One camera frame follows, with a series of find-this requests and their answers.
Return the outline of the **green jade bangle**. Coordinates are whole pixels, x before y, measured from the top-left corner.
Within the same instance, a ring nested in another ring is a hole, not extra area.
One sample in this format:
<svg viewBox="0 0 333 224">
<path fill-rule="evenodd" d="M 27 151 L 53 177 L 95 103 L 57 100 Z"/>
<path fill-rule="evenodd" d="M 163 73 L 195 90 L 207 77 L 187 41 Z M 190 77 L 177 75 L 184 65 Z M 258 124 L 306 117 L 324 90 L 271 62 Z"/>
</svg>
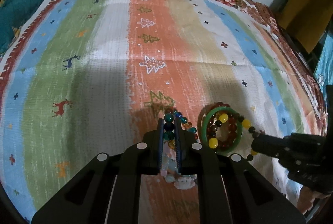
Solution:
<svg viewBox="0 0 333 224">
<path fill-rule="evenodd" d="M 220 155 L 233 152 L 243 135 L 243 126 L 239 114 L 229 105 L 214 105 L 201 121 L 200 141 Z"/>
</svg>

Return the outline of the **striped colourful play mat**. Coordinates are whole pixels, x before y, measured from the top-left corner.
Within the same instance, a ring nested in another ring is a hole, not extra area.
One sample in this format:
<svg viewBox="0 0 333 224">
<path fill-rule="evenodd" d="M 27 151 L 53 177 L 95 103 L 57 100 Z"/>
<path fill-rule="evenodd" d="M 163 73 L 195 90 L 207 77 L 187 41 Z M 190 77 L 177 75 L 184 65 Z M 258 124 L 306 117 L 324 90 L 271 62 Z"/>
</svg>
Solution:
<svg viewBox="0 0 333 224">
<path fill-rule="evenodd" d="M 324 135 L 318 83 L 270 17 L 214 0 L 45 0 L 1 61 L 1 183 L 27 222 L 167 108 L 223 103 L 277 137 Z"/>
</svg>

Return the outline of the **teal blue pillow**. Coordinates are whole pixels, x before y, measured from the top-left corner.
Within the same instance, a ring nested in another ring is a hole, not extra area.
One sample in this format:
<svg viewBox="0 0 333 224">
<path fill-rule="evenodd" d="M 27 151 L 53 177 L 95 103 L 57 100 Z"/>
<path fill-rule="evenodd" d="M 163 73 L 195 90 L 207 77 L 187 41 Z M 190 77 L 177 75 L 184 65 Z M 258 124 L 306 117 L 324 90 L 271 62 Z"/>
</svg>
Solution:
<svg viewBox="0 0 333 224">
<path fill-rule="evenodd" d="M 1 53 L 5 53 L 17 30 L 30 19 L 44 0 L 1 0 Z"/>
</svg>

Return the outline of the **yellow wooden furniture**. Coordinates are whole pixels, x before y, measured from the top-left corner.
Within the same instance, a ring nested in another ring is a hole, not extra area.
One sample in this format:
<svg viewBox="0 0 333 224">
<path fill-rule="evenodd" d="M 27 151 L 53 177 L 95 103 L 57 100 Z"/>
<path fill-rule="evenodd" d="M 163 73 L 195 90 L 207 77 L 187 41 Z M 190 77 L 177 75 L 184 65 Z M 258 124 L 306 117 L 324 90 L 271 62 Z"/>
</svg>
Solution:
<svg viewBox="0 0 333 224">
<path fill-rule="evenodd" d="M 278 24 L 311 53 L 332 16 L 332 0 L 288 0 Z"/>
</svg>

